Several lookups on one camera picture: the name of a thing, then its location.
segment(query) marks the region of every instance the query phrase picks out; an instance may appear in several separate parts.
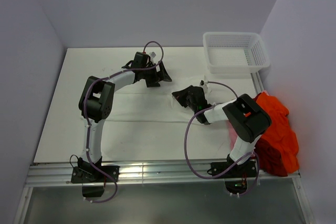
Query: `gray floor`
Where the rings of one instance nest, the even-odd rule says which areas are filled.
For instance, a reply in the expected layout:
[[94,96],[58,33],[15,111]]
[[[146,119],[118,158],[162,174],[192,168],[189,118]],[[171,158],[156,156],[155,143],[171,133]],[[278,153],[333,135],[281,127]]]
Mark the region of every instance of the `gray floor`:
[[80,187],[35,188],[25,223],[303,223],[303,216],[286,179],[261,181],[240,199],[224,192],[223,181],[127,185],[103,204],[83,201]]

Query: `orange cloth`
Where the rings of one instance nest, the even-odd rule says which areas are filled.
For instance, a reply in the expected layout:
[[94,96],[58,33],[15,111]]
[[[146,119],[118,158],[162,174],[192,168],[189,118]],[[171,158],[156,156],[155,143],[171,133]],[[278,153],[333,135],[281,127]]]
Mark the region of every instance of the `orange cloth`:
[[289,110],[281,102],[265,92],[257,97],[257,103],[272,119],[272,125],[261,136],[272,147],[281,153],[283,165],[288,173],[299,169],[296,155],[299,152],[298,140],[295,132],[291,130],[287,116]]

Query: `dark red cloth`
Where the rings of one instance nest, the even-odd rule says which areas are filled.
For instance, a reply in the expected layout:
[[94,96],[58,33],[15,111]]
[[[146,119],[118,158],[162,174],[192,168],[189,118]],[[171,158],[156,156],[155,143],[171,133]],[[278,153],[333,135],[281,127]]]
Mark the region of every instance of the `dark red cloth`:
[[284,164],[282,163],[280,151],[273,148],[262,138],[257,141],[255,147],[254,151],[258,154],[260,160],[260,169],[276,176],[288,176]]

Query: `laundry basket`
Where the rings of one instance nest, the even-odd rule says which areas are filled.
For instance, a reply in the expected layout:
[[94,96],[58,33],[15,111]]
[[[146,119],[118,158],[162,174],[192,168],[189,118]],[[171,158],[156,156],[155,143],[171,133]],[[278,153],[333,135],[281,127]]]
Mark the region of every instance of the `laundry basket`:
[[256,33],[208,32],[203,35],[203,47],[211,73],[255,73],[270,65]]

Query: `gray wall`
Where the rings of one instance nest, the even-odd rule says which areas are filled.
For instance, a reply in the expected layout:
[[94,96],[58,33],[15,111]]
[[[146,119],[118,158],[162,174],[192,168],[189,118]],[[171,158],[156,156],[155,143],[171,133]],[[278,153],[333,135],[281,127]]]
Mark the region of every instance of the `gray wall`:
[[201,46],[206,31],[259,33],[276,0],[38,0],[67,47]]
[[290,110],[302,180],[318,223],[336,221],[336,0],[277,0],[261,35],[266,88]]
[[64,48],[36,0],[0,0],[0,222],[14,219]]

